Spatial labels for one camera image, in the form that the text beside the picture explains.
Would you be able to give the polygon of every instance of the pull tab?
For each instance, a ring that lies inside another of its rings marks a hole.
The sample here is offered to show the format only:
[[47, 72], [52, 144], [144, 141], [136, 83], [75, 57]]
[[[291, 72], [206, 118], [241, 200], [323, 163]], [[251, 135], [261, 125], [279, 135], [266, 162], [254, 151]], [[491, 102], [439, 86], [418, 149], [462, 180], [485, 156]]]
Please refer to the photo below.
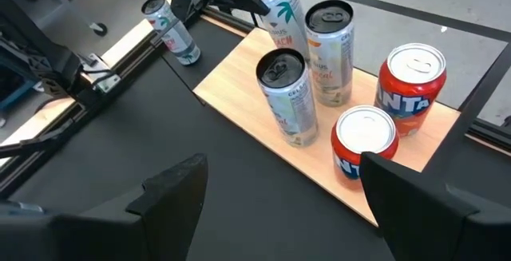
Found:
[[287, 63], [285, 61], [275, 61], [270, 65], [270, 69], [266, 72], [266, 75], [272, 81], [276, 81], [287, 71]]
[[406, 63], [406, 66], [413, 70], [418, 71], [419, 73], [429, 73], [431, 71], [431, 64], [429, 62], [422, 62], [419, 61], [417, 58], [408, 61]]
[[328, 12], [328, 13], [323, 13], [321, 15], [321, 19], [324, 22], [342, 22], [344, 20], [344, 17], [343, 17], [343, 14], [341, 14], [341, 13]]

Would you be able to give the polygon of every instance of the energy drink can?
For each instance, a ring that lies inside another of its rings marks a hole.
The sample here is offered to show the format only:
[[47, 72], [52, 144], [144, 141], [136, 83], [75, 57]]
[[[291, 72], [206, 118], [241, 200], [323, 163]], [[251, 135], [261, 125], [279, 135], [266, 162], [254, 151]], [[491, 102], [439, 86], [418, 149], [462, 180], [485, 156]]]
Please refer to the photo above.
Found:
[[318, 136], [318, 121], [302, 55], [294, 49], [275, 49], [261, 58], [255, 73], [288, 144], [312, 144]]
[[353, 8], [339, 0], [320, 2], [305, 15], [316, 99], [340, 106], [351, 97]]
[[191, 65], [199, 60], [200, 49], [183, 22], [172, 13], [166, 0], [148, 0], [142, 6], [142, 13], [155, 31], [165, 30], [175, 23], [161, 40], [182, 65]]
[[360, 154], [374, 152], [391, 159], [398, 151], [399, 137], [387, 113], [371, 105], [359, 105], [335, 122], [331, 143], [335, 167], [348, 180], [359, 182]]
[[399, 136], [416, 133], [446, 83], [446, 58], [433, 46], [401, 45], [383, 62], [374, 105], [394, 119]]
[[309, 61], [303, 10], [299, 0], [262, 0], [270, 13], [261, 17], [278, 48], [299, 51]]

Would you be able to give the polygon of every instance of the soda can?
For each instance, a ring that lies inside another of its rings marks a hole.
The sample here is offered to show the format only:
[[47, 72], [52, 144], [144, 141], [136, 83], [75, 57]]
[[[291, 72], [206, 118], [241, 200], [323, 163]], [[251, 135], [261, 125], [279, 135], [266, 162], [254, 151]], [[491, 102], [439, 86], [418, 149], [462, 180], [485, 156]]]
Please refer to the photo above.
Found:
[[318, 136], [318, 121], [302, 55], [294, 49], [272, 50], [261, 58], [255, 73], [288, 144], [312, 144]]
[[339, 0], [320, 2], [308, 10], [305, 24], [316, 99], [326, 106], [344, 105], [353, 76], [353, 8]]
[[446, 58], [438, 49], [420, 43], [401, 45], [380, 68], [374, 105], [394, 119], [399, 136], [414, 134], [446, 79]]
[[309, 49], [305, 34], [305, 20], [299, 0], [261, 0], [270, 13], [261, 17], [278, 48], [299, 51], [309, 61]]
[[174, 27], [161, 40], [182, 65], [191, 65], [199, 60], [199, 47], [184, 27], [183, 22], [172, 13], [166, 0], [148, 0], [142, 6], [142, 13], [155, 31], [164, 30], [175, 23]]
[[359, 105], [335, 122], [331, 143], [335, 167], [348, 180], [360, 181], [360, 154], [374, 152], [391, 159], [398, 151], [399, 137], [387, 113], [371, 105]]

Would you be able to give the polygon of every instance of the gray floor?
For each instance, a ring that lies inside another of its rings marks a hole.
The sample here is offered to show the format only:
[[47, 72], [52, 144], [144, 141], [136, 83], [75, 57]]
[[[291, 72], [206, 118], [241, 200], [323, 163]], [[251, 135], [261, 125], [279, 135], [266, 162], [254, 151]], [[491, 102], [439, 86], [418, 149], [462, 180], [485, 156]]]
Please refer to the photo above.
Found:
[[[104, 38], [96, 36], [85, 24], [70, 13], [62, 13], [56, 22], [51, 22], [44, 31], [56, 42], [81, 52], [104, 53], [120, 37], [127, 33], [143, 17], [140, 6], [144, 0], [75, 0], [73, 4], [87, 13], [94, 21], [109, 27]], [[301, 0], [307, 10], [322, 0]], [[474, 22], [511, 31], [508, 20], [511, 16], [511, 0], [383, 0], [399, 5], [426, 10], [452, 18]], [[448, 81], [439, 101], [458, 107], [479, 78], [491, 65], [505, 46], [504, 43], [488, 38], [448, 29], [441, 32], [441, 26], [421, 22], [412, 18], [375, 10], [353, 4], [356, 18], [355, 65], [370, 73], [377, 73], [386, 55], [397, 45], [407, 42], [424, 42], [438, 47], [446, 56]], [[236, 11], [235, 15], [250, 20], [246, 13]], [[511, 82], [507, 74], [496, 93], [481, 112], [480, 117], [500, 124], [504, 117], [511, 115], [511, 104], [507, 96], [511, 89], [505, 87]], [[29, 98], [26, 104], [40, 102]], [[22, 124], [30, 115], [16, 110], [6, 129], [0, 130], [0, 138], [8, 136], [17, 124]]]

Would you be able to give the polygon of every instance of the black metal frame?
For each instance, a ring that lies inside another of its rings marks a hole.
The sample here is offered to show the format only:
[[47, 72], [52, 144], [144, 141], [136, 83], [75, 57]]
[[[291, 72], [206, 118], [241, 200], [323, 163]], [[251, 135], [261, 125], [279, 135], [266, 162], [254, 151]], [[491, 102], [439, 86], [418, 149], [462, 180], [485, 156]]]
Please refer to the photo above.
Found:
[[[464, 138], [467, 132], [504, 150], [511, 148], [511, 132], [506, 132], [496, 125], [477, 119], [477, 115], [499, 85], [508, 68], [511, 67], [511, 45], [509, 44], [509, 42], [511, 42], [511, 33], [378, 0], [347, 1], [357, 2], [380, 10], [386, 10], [411, 18], [437, 23], [465, 32], [508, 42], [508, 45], [459, 108], [462, 110], [460, 117], [448, 132], [446, 138], [428, 163], [428, 166], [426, 166], [426, 169], [431, 168], [441, 174], [442, 171], [445, 170], [443, 168], [447, 167], [433, 167], [430, 166], [430, 164], [435, 164], [440, 161], [445, 162], [446, 158], [450, 155], [450, 150], [452, 150], [451, 145], [456, 144]], [[255, 27], [248, 22], [212, 8], [204, 9], [204, 14], [245, 33], [249, 33]], [[119, 85], [105, 96], [105, 98], [87, 110], [84, 110], [78, 104], [70, 106], [63, 114], [38, 134], [38, 136], [43, 136], [52, 130], [59, 129], [61, 126], [66, 125], [67, 129], [64, 132], [63, 138], [59, 139], [58, 142], [52, 143], [52, 145], [44, 151], [36, 152], [28, 156], [11, 158], [0, 167], [0, 198], [8, 198], [15, 192], [17, 188], [43, 166], [54, 153], [65, 146], [65, 143], [73, 134], [81, 130], [89, 121], [99, 114], [102, 109], [114, 102], [117, 97], [144, 72], [145, 65], [155, 61], [164, 52], [163, 43], [161, 41], [155, 42], [155, 37], [156, 33], [152, 32], [112, 68], [112, 70], [121, 76], [122, 80]]]

